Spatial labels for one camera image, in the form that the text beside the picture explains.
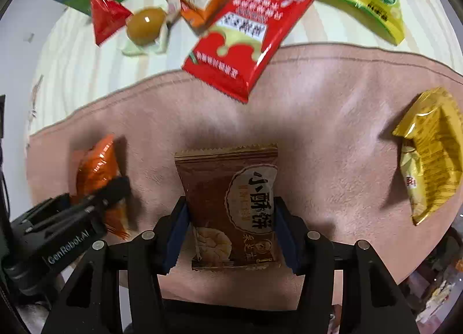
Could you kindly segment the brown pastry snack packet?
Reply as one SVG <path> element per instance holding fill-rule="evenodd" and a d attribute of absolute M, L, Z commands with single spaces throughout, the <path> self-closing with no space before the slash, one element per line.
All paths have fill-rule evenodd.
<path fill-rule="evenodd" d="M 274 230 L 276 145 L 176 153 L 195 237 L 192 269 L 262 270 L 279 263 Z"/>

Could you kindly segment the yellow snack packet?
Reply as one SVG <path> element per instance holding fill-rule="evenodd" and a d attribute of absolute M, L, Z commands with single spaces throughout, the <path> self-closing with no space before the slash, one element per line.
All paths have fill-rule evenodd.
<path fill-rule="evenodd" d="M 399 169 L 415 226 L 462 182 L 462 113 L 443 87 L 421 93 L 392 132 L 402 139 Z"/>

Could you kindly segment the red spicy strip packet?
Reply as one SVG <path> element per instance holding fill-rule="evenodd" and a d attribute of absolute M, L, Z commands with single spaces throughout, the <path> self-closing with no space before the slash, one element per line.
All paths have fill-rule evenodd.
<path fill-rule="evenodd" d="M 182 69 L 242 102 L 314 0 L 229 0 Z"/>

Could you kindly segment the striped cream blanket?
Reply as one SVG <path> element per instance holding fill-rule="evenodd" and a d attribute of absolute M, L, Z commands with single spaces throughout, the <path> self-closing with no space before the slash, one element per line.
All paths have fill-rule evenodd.
<path fill-rule="evenodd" d="M 440 0 L 400 0 L 398 46 L 347 4 L 316 0 L 282 42 L 243 104 L 181 70 L 197 43 L 185 21 L 167 51 L 127 57 L 124 32 L 93 41 L 89 18 L 67 9 L 42 49 L 30 145 L 91 135 L 171 136 L 195 146 L 279 142 L 285 136 L 353 129 L 375 140 L 413 98 L 445 86 L 462 98 L 462 50 Z"/>

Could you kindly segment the packaged braised egg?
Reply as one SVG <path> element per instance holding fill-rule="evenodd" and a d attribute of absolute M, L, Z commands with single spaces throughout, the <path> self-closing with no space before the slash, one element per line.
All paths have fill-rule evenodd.
<path fill-rule="evenodd" d="M 163 8 L 144 8 L 126 19 L 126 44 L 122 54 L 135 57 L 165 53 L 169 19 Z"/>

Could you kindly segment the small red triangular packet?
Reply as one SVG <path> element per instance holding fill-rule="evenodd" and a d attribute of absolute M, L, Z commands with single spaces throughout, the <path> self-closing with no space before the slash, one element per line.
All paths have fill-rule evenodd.
<path fill-rule="evenodd" d="M 125 26 L 126 20 L 133 15 L 114 0 L 90 0 L 90 10 L 97 46 Z"/>

